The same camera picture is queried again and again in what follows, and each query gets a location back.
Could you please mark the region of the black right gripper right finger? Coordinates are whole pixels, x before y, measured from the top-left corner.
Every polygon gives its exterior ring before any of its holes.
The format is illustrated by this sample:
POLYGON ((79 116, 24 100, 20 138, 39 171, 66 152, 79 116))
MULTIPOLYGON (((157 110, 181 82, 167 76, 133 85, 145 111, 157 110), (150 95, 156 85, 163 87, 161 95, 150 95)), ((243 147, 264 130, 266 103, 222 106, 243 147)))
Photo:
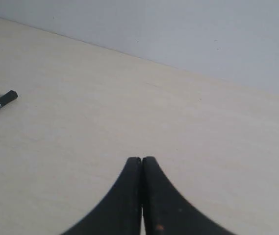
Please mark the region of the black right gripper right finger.
POLYGON ((145 157, 142 170, 146 234, 233 234, 191 205, 169 181, 155 157, 145 157))

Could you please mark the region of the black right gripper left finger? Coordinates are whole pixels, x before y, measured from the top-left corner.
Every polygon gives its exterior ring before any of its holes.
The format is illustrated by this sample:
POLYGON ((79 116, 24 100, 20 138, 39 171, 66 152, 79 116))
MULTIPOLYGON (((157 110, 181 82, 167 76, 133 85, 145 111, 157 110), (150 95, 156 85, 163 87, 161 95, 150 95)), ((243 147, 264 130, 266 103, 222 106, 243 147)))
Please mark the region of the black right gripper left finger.
POLYGON ((139 157, 127 159, 105 197, 65 235, 139 235, 141 233, 141 169, 139 157))

